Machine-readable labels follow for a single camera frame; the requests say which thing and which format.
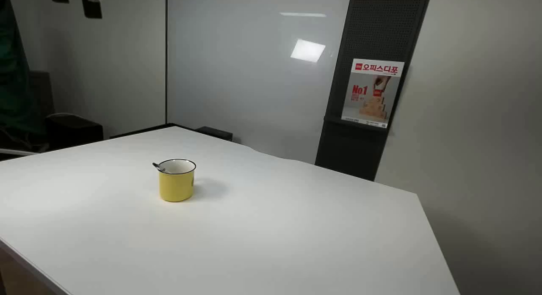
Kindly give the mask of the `yellow enamel mug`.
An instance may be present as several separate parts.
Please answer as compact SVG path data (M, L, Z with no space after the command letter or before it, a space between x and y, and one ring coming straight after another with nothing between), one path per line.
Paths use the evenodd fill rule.
M170 159L158 163L167 169L159 172L159 195L162 200L181 202L194 194L195 162L188 159Z

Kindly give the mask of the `black office chair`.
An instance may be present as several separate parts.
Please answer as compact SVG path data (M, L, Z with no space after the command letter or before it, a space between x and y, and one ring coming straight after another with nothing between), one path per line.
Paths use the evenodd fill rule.
M0 161L103 141L101 124L75 114L55 112L48 72L30 71L29 84L37 98L46 133L32 137L14 130L0 130Z

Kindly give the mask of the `whiteboard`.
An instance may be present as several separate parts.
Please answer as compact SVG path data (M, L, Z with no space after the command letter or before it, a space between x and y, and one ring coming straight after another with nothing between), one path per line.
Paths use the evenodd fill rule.
M168 0L167 121L314 164L350 0Z

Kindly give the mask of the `black box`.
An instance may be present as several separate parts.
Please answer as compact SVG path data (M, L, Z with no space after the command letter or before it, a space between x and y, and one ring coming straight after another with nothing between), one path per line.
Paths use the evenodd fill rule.
M222 139L222 140L225 140L225 141L233 141L233 134L232 133L227 132L227 131L223 131L223 130L219 130L219 129L215 129L215 128L212 128L212 127L199 127L197 129L195 129L195 131L198 132L198 133L208 135L208 136L211 136L211 137L215 137L215 138L218 138L218 139Z

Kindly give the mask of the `black perforated display rack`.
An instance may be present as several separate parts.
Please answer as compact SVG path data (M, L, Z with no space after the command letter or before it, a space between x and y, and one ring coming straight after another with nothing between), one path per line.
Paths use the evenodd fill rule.
M315 165L374 181L390 128L342 120L347 81L355 58L404 63L390 119L430 0L350 0Z

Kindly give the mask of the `red and white catalogue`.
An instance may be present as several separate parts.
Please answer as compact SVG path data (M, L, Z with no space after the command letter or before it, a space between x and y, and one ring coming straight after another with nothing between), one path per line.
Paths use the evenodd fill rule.
M404 62L355 58L341 120L386 129L403 71Z

